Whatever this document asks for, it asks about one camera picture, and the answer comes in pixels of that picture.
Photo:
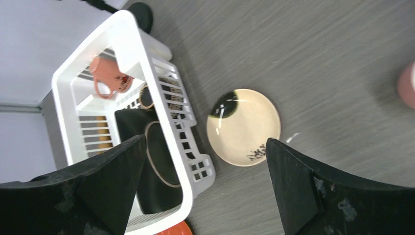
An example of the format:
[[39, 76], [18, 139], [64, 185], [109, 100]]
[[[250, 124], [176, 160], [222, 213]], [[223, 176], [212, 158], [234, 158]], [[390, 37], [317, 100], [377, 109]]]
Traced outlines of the brown ceramic bowl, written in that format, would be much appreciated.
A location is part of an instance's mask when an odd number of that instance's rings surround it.
[[[163, 91], [167, 91], [167, 92], [171, 92], [171, 93], [175, 93], [175, 94], [183, 94], [183, 91], [179, 88], [175, 88], [179, 87], [180, 84], [177, 81], [174, 81], [173, 79], [170, 79], [168, 77], [163, 77], [163, 76], [159, 76], [158, 77], [159, 81], [162, 83], [167, 83], [168, 85], [161, 85], [161, 88]], [[175, 102], [183, 102], [184, 98], [177, 96], [177, 95], [171, 95], [171, 94], [165, 94], [164, 95], [165, 98], [168, 101], [175, 101]], [[147, 110], [148, 115], [153, 119], [153, 120], [159, 120], [157, 113], [155, 111], [155, 107], [154, 107], [154, 102], [152, 100], [152, 97], [150, 95], [150, 91], [148, 88], [148, 85], [145, 84], [139, 93], [139, 98], [138, 101], [140, 103], [140, 108]], [[169, 109], [171, 110], [176, 110], [176, 111], [182, 111], [183, 110], [183, 105], [181, 104], [174, 104], [174, 103], [168, 103], [167, 104]]]

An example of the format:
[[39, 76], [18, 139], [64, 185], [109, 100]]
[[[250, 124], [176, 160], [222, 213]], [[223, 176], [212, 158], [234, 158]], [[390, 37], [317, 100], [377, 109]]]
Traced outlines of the pink mug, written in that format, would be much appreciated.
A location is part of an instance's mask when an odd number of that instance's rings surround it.
[[[111, 98], [114, 93], [127, 92], [133, 83], [133, 77], [130, 77], [119, 70], [116, 60], [96, 56], [92, 60], [89, 71], [93, 76], [94, 88], [96, 93], [103, 99]], [[101, 82], [110, 90], [109, 94], [102, 94], [99, 90], [98, 83]]]

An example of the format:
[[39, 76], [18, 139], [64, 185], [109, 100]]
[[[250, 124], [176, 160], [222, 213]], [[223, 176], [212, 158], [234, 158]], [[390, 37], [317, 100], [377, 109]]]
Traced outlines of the white patterned bowl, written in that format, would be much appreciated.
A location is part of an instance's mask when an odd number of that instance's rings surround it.
[[274, 104], [251, 89], [221, 96], [207, 117], [210, 146], [223, 161], [241, 167], [266, 160], [268, 138], [279, 139], [281, 120]]

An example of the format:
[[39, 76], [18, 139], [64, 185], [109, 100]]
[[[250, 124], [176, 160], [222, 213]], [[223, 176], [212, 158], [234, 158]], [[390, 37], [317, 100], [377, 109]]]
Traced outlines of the teal square plate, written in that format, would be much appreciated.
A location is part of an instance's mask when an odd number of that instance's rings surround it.
[[122, 109], [115, 111], [115, 119], [121, 141], [136, 135], [144, 141], [138, 151], [144, 162], [137, 187], [143, 214], [164, 212], [180, 205], [183, 191], [156, 112]]

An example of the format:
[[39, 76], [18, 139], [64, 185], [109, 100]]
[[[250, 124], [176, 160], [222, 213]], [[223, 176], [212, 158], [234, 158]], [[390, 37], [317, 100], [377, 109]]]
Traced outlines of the cream pink cup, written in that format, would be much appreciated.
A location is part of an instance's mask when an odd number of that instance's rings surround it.
[[411, 62], [402, 72], [397, 90], [402, 101], [410, 108], [415, 108], [415, 62]]

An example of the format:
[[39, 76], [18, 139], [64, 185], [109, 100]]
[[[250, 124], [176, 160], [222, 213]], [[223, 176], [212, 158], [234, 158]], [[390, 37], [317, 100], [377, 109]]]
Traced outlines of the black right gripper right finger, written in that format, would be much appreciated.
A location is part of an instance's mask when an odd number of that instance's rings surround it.
[[347, 173], [272, 138], [266, 157], [285, 234], [414, 234], [414, 188]]

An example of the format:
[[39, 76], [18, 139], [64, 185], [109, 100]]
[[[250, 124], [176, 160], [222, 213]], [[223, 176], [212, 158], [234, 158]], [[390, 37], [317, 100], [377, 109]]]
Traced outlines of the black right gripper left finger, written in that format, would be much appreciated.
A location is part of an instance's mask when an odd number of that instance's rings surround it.
[[122, 235], [144, 158], [134, 136], [63, 169], [0, 186], [3, 235]]

